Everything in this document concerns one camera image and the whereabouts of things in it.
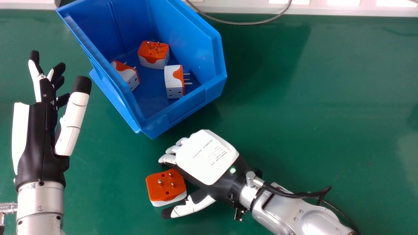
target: robotic hand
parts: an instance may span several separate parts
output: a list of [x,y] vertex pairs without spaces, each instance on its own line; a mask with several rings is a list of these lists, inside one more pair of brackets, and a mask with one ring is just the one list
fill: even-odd
[[[17,213],[16,234],[59,235],[63,234],[64,172],[80,133],[92,82],[78,76],[71,95],[56,97],[64,84],[65,64],[59,63],[45,76],[39,66],[39,53],[32,51],[28,66],[36,103],[14,106],[12,161],[18,203],[0,204],[0,235],[4,232],[4,215],[11,213]],[[55,131],[58,109],[65,105]]]
[[[164,219],[224,201],[236,209],[236,220],[242,221],[241,216],[249,210],[256,221],[277,235],[356,234],[342,225],[333,212],[320,206],[330,186],[317,193],[293,194],[276,183],[268,184],[231,144],[209,130],[180,139],[158,162],[177,169],[199,187],[177,205],[164,209]],[[303,201],[310,197],[319,198],[318,205]]]

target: gray cable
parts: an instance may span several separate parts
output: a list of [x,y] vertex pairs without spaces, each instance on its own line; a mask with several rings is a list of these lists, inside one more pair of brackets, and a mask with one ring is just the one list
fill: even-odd
[[209,15],[207,15],[206,13],[204,13],[203,11],[201,11],[199,8],[197,8],[193,3],[190,2],[190,0],[185,0],[193,9],[195,9],[198,13],[200,13],[201,15],[203,15],[206,18],[209,18],[211,20],[214,20],[216,22],[220,22],[220,23],[224,23],[224,24],[228,24],[228,25],[259,25],[259,24],[264,24],[264,23],[268,23],[271,22],[279,17],[281,17],[287,10],[289,10],[290,5],[292,5],[292,0],[289,0],[289,2],[286,5],[286,8],[280,12],[279,14],[275,15],[272,18],[269,18],[267,20],[261,20],[261,21],[256,21],[256,22],[232,22],[232,21],[226,21],[226,20],[220,20],[214,17],[211,17]]

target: orange and white plug adapter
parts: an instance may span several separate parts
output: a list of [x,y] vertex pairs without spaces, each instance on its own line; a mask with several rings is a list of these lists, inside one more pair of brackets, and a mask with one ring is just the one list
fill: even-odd
[[183,66],[178,65],[167,65],[164,67],[164,80],[166,82],[166,92],[167,98],[169,99],[178,99],[182,98],[185,95],[185,85],[192,85],[189,81],[190,79],[185,79],[183,73]]
[[136,67],[130,67],[126,65],[126,62],[122,64],[121,62],[114,60],[110,65],[117,71],[117,73],[122,77],[122,79],[128,84],[131,91],[139,85],[139,75],[136,71]]
[[155,207],[162,207],[183,200],[187,196],[184,178],[175,169],[149,175],[148,195]]
[[163,70],[170,60],[170,48],[165,43],[143,41],[138,50],[138,58],[144,67]]

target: blue plastic bin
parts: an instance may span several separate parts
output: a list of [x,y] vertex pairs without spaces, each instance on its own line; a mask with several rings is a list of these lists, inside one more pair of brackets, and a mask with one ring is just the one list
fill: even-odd
[[[78,0],[58,8],[86,52],[90,76],[136,132],[154,139],[221,95],[226,69],[220,34],[181,0]],[[143,40],[170,45],[170,64],[182,64],[193,85],[167,99],[164,72],[140,66]],[[131,92],[112,60],[136,66]]]

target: white back plate of hand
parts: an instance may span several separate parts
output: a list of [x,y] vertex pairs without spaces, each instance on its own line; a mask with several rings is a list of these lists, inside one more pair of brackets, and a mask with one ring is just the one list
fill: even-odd
[[179,148],[176,163],[197,180],[212,185],[238,156],[230,143],[210,130],[200,130]]

